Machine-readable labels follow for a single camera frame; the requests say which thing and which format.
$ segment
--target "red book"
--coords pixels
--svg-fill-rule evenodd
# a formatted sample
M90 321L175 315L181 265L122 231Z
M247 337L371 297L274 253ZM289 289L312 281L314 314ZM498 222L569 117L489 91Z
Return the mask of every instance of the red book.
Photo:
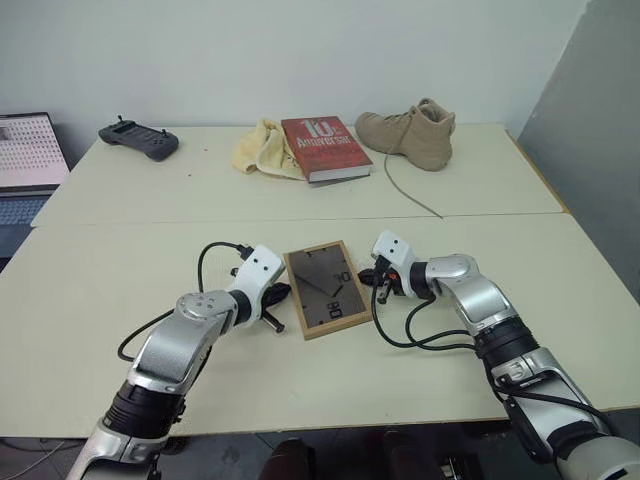
M282 128L309 182L371 173L371 160L338 117L282 120Z

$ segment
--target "gray wall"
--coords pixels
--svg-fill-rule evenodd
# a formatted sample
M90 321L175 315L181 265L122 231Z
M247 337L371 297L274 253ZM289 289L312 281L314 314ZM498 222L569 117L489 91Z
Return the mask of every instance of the gray wall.
M640 1L587 6L519 141L640 302Z

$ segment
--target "wire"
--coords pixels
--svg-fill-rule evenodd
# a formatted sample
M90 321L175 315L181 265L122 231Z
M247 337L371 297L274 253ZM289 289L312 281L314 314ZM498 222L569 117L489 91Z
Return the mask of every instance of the wire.
M54 449L52 449L49 453L47 453L46 455L43 455L42 457L40 457L39 460L33 462L31 465L29 465L27 468L25 468L24 470L22 470L21 472L16 473L15 475L10 475L8 477L4 477L0 480L15 480L16 478L20 478L22 475L24 475L27 472L30 472L31 470L33 470L34 468L36 468L38 465L40 465L42 462L44 462L47 458L49 458L51 455L53 455L54 453L56 453L60 447L62 447L64 445L64 441L60 442L58 444L57 447L55 447Z
M213 243L210 243L209 245L206 245L202 249L202 252L200 252L200 256L198 257L198 291L200 293L203 293L203 291L204 291L204 287L202 285L202 263L204 262L204 257L207 254L207 252L209 250L211 250L213 247L220 247L220 246L235 248L236 250L238 250L241 253L241 255L244 254L244 252L248 252L249 251L249 248L247 248L247 247L243 247L242 245L236 245L235 243L229 243L229 242L213 242ZM124 360L125 362L133 362L134 358L129 356L129 355L127 355L126 353L124 353L125 347L129 343L131 343L131 341L134 338L136 338L138 335L140 335L142 332L144 332L147 328L152 327L153 325L155 325L156 323L160 322L161 320L164 320L165 318L167 318L172 313L173 313L173 309L168 310L165 313L163 313L162 315L154 318L150 322L145 323L140 328L138 328L137 330L135 330L134 332L129 334L127 336L127 338L125 338L122 341L122 343L120 343L120 346L118 347L118 358L120 360Z
M578 410L582 410L583 412L587 412L594 417L598 418L609 430L609 433L614 437L619 436L618 428L611 422L611 420L601 411L592 407L591 405L587 405L586 403L576 402L575 400L569 400L568 398L555 397L552 395L544 395L541 393L533 393L533 392L512 392L511 390L507 390L498 386L495 386L495 382L491 382L491 388L493 388L496 392L502 393L503 395L509 395L512 397L519 398L527 398L530 400L540 400L541 402L549 402L549 403L557 403L559 405L565 405L567 407L576 408Z
M25 447L19 447L18 445L14 445L13 443L5 440L4 438L0 439L0 444L4 445L7 448L11 448L12 450L18 450L19 452L38 452L38 453L47 453L50 452L52 449L50 448L25 448ZM78 441L76 444L74 445L67 445L64 448L59 448L58 451L62 452L64 450L73 450L74 448L78 448L79 446L83 445L84 441Z
M371 316L373 318L373 323L376 326L376 329L378 330L378 333L384 340L387 341L387 343L397 348L418 347L424 350L431 350L431 351L454 350L457 348L467 348L467 349L475 350L475 347L473 345L469 345L466 343L458 343L458 344L451 344L451 345L434 345L434 346L426 345L427 343L430 343L434 340L437 340L439 338L446 337L449 335L462 335L462 334L468 335L468 332L466 330L448 330L445 332L437 333L427 338L423 338L422 340L416 340L411 335L410 326L411 326L411 321L413 320L413 317L415 316L416 313L418 313L424 307L426 307L427 305L431 305L435 301L435 297L433 299L426 300L425 302L418 305L416 308L411 310L411 312L407 316L407 320L405 322L405 332L407 333L407 337L409 338L410 342L403 343L403 342L397 342L393 340L391 337L389 337L385 333L385 331L382 328L382 325L380 324L380 320L378 319L378 311L376 308L376 293L378 292L378 282L376 280L377 278L374 279L373 289L371 291Z
M235 243L229 243L229 242L213 242L202 249L202 252L200 252L200 256L198 257L198 291L200 293L204 292L204 286L202 284L202 262L204 262L204 257L207 254L207 252L211 250L213 247L230 247L238 250L242 246L236 245Z
M404 331L407 335L407 338L414 342L417 347L422 348L423 350L429 350L432 352L444 351L444 350L455 350L457 348L467 348L469 350L476 350L476 347L473 345L469 345L468 343L452 343L448 345L427 345L427 343L431 343L434 340L438 340L439 338L448 337L450 335L469 335L469 332L466 330L446 330L444 332L436 333L435 335L431 335L423 340L416 340L411 334L411 322L413 321L416 313L422 310L427 305L431 305L435 301L435 297L432 300L427 300L424 303L421 303L416 308L411 310L409 315L407 316L407 320L404 322Z
M254 433L253 436L256 437L258 440L260 440L262 443L264 443L265 447L267 447L269 450L273 452L273 447L269 445L267 441L264 438L262 438L262 436L259 433Z
M147 328L155 325L156 323L158 323L161 320L164 320L165 318L167 318L169 315L171 315L173 313L173 308L171 310L167 310L166 312L164 312L162 315L154 318L153 320L151 320L150 322L145 323L144 325L142 325L140 328L138 328L137 330L133 331L132 333L130 333L127 338L125 338L122 343L120 344L120 346L118 347L118 358L120 360L124 360L125 362L133 362L134 358L130 357L129 355L124 353L124 349L127 345L129 345L129 343L131 342L131 340L133 340L134 338L136 338L138 335L140 335L142 332L144 332Z

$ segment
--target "laptop screen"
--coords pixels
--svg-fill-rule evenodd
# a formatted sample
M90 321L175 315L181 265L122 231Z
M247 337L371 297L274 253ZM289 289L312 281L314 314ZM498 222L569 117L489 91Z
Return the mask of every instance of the laptop screen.
M53 190L68 174L46 113L0 115L0 192Z

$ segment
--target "cable connector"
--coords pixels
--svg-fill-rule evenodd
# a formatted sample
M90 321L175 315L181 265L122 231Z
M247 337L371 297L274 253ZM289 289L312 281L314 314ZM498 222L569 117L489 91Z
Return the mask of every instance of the cable connector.
M373 268L374 278L383 278L390 266L391 262L389 260L384 258L382 255L378 255L375 267Z
M250 245L236 245L236 250L240 253L242 260L246 260L253 253L253 247Z

